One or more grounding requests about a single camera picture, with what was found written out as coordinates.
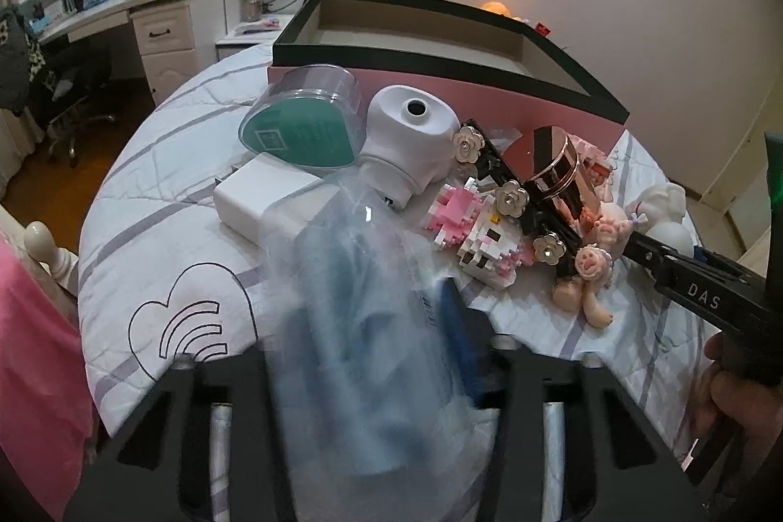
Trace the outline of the person's right hand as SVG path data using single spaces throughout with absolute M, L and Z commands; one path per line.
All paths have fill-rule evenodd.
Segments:
M 742 428 L 740 459 L 730 462 L 723 479 L 726 493 L 735 497 L 762 468 L 782 432 L 782 394 L 779 389 L 726 371 L 721 366 L 723 346 L 722 333 L 714 334 L 705 344 L 703 354 L 712 364 L 699 379 L 691 399 L 689 425 L 695 438 L 709 436 L 721 416 Z

